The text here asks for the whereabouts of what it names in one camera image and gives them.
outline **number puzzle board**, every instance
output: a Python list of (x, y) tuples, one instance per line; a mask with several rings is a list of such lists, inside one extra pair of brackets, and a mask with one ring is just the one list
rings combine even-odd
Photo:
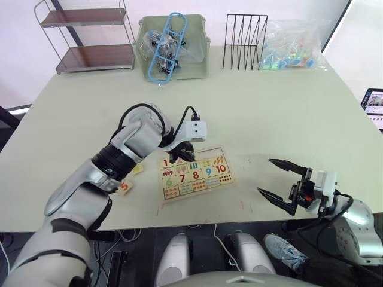
[(161, 195), (165, 202), (216, 190), (234, 182), (222, 147), (196, 151), (195, 156), (196, 161), (192, 163), (180, 158), (174, 164), (169, 158), (160, 161)]

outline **printed number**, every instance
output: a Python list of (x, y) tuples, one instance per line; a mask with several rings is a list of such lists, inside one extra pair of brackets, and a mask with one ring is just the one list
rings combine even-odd
[(225, 172), (226, 171), (226, 166), (221, 164), (220, 166), (216, 166), (218, 172)]
[(125, 182), (123, 182), (120, 186), (123, 190), (127, 190), (129, 188), (128, 184), (126, 184)]

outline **white wall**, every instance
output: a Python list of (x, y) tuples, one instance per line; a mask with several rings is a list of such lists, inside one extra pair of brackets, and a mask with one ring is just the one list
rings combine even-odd
[[(0, 105), (4, 108), (32, 103), (56, 72), (59, 60), (34, 17), (37, 2), (0, 0)], [(63, 8), (116, 7), (118, 0), (60, 0), (60, 3)], [(135, 34), (138, 21), (144, 16), (173, 11), (196, 13), (206, 18), (211, 45), (222, 45), (227, 13), (268, 14), (269, 19), (327, 19), (330, 24), (321, 33), (321, 38), (326, 39), (346, 3), (347, 0), (131, 0), (127, 5)], [(96, 27), (76, 29), (85, 44), (102, 44), (103, 40), (109, 43), (122, 32), (117, 26), (112, 27), (115, 34), (107, 28), (101, 32)], [(58, 38), (57, 28), (46, 30), (64, 53), (65, 43)], [(94, 31), (93, 36), (85, 35), (86, 31)]]
[(324, 55), (359, 102), (383, 88), (383, 1), (354, 0)]

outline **black wire rack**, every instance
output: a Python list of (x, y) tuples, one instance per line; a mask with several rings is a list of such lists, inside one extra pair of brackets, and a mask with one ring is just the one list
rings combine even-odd
[(256, 67), (259, 70), (267, 25), (268, 15), (228, 14), (222, 69), (225, 65), (227, 49), (230, 52), (231, 69), (234, 65), (238, 69), (244, 68), (246, 70), (250, 58), (250, 68), (253, 70)]

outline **white table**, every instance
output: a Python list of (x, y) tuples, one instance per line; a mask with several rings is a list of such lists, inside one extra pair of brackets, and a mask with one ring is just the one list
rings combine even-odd
[(256, 187), (287, 199), (299, 177), (270, 164), (291, 160), (338, 173), (338, 190), (383, 211), (383, 137), (338, 75), (328, 71), (222, 71), (222, 49), (210, 51), (210, 74), (162, 88), (134, 71), (55, 75), (0, 153), (0, 230), (34, 231), (50, 194), (104, 147), (121, 114), (136, 103), (155, 103), (178, 124), (193, 105), (208, 124), (196, 149), (223, 145), (236, 183), (162, 205), (156, 151), (144, 162), (125, 197), (101, 229), (295, 217), (272, 206)]

